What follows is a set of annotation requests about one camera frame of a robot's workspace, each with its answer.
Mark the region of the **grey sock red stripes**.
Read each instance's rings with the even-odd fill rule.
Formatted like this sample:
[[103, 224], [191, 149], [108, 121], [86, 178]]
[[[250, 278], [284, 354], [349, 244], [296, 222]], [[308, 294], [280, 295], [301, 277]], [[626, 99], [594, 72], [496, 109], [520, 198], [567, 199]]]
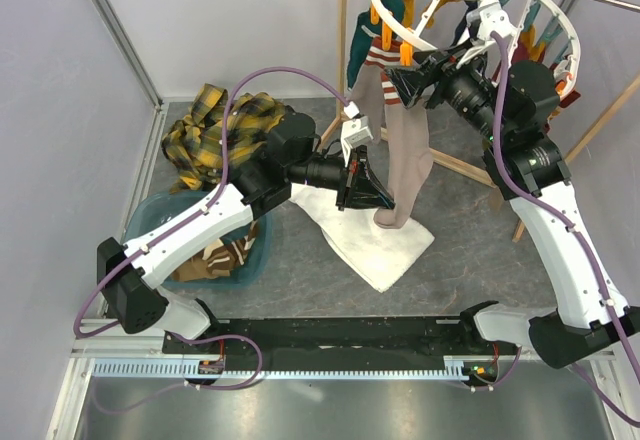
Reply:
[[416, 198], [431, 173], [433, 155], [429, 148], [426, 110], [406, 108], [385, 73], [380, 74], [384, 95], [384, 120], [389, 148], [387, 191], [393, 210], [379, 209], [374, 222], [381, 228], [402, 228], [410, 218]]
[[374, 38], [351, 88], [350, 99], [368, 118], [374, 144], [381, 140], [382, 127], [390, 130], [390, 122], [402, 110], [402, 102], [385, 73], [387, 67], [399, 66], [400, 60], [399, 42], [393, 41], [385, 50], [381, 38]]

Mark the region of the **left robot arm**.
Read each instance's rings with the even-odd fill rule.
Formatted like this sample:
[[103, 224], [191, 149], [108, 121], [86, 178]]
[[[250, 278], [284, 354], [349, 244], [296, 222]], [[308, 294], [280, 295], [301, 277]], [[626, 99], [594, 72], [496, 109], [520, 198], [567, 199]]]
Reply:
[[198, 300], [178, 296], [163, 282], [211, 241], [244, 227], [288, 200], [295, 183], [336, 191], [338, 209], [392, 209], [395, 203], [371, 170], [367, 143], [373, 135], [366, 116], [343, 123], [339, 157], [314, 149], [315, 122], [288, 113], [265, 143], [231, 169], [202, 200], [164, 225], [125, 244], [114, 238], [97, 248], [101, 293], [128, 334], [151, 327], [173, 332], [198, 353], [219, 342], [213, 315]]

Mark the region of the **brown striped sock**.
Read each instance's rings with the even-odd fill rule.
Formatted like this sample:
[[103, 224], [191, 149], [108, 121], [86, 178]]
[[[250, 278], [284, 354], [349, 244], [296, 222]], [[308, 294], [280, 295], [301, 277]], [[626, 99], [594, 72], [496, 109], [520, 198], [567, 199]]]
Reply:
[[232, 269], [245, 264], [259, 231], [260, 227], [258, 223], [252, 222], [244, 236], [239, 237], [238, 239], [229, 240], [225, 243], [231, 260]]
[[183, 262], [172, 272], [171, 279], [184, 283], [229, 277], [236, 265], [236, 254], [221, 240], [216, 240]]

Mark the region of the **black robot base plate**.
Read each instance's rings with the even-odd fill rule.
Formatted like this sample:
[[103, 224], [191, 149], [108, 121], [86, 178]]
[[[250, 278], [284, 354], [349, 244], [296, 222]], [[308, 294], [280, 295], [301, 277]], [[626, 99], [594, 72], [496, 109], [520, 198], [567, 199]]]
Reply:
[[435, 356], [507, 356], [517, 347], [481, 340], [457, 316], [317, 317], [228, 319], [214, 325], [214, 336], [240, 335], [263, 354], [322, 347], [400, 349]]

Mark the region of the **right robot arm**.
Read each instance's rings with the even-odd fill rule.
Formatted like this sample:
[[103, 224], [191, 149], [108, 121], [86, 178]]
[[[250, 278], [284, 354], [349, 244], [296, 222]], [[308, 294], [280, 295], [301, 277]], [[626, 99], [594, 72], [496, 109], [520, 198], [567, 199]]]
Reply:
[[464, 312], [458, 341], [483, 352], [493, 341], [533, 349], [559, 369], [619, 343], [627, 354], [639, 332], [639, 309], [607, 274], [586, 231], [568, 166], [548, 137], [546, 121], [559, 105], [551, 71], [535, 61], [513, 64], [505, 83], [484, 77], [478, 61], [462, 64], [446, 51], [424, 52], [415, 67], [385, 71], [405, 107], [425, 101], [451, 106], [489, 145], [486, 170], [526, 226], [552, 283], [555, 305], [542, 310], [496, 302]]

